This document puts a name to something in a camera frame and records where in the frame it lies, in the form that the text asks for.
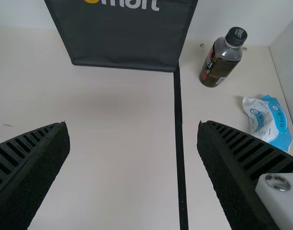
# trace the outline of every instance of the blue and white package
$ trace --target blue and white package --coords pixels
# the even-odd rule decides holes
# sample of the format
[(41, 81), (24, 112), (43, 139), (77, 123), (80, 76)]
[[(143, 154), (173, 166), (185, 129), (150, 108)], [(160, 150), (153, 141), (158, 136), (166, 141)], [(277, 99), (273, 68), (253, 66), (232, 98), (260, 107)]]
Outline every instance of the blue and white package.
[(270, 95), (264, 96), (261, 100), (245, 97), (242, 107), (247, 113), (252, 136), (285, 152), (289, 151), (292, 137), (287, 116), (276, 98)]

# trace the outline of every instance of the beige surface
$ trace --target beige surface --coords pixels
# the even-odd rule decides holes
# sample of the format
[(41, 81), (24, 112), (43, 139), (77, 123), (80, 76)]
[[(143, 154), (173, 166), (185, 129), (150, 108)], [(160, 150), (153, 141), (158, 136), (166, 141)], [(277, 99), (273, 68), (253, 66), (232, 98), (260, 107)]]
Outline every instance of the beige surface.
[(0, 142), (64, 120), (29, 230), (180, 229), (173, 75), (73, 66), (56, 31), (0, 28)]
[[(198, 76), (211, 45), (207, 41), (187, 41), (180, 58), (189, 229), (228, 230), (230, 226), (197, 152), (200, 120), (213, 120), (248, 132), (242, 98), (270, 94), (284, 108), (292, 138), (293, 125), (268, 47), (247, 46), (230, 76), (218, 87), (207, 88)], [(293, 143), (290, 154), (293, 155)]]

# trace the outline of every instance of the bottle label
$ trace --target bottle label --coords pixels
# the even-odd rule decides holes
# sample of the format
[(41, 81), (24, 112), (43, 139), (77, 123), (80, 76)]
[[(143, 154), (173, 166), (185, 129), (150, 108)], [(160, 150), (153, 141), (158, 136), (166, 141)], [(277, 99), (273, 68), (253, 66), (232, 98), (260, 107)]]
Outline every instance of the bottle label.
[(205, 85), (218, 85), (230, 74), (239, 61), (228, 61), (214, 52), (214, 45), (203, 66), (202, 80)]

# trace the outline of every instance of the bottle cap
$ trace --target bottle cap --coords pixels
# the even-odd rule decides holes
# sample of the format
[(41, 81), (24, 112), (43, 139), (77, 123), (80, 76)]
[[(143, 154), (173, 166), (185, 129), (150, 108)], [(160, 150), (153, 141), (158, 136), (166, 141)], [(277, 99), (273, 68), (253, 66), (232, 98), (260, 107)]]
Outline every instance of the bottle cap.
[(247, 39), (247, 32), (240, 27), (231, 28), (225, 36), (226, 41), (232, 46), (242, 46)]

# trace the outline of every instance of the screw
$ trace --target screw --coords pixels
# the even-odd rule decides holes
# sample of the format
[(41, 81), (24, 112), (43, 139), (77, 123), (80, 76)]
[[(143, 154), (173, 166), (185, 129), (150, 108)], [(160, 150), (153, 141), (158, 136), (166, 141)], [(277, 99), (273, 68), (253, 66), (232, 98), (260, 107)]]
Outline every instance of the screw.
[(268, 174), (265, 179), (266, 183), (276, 190), (285, 192), (291, 189), (290, 182), (279, 174)]

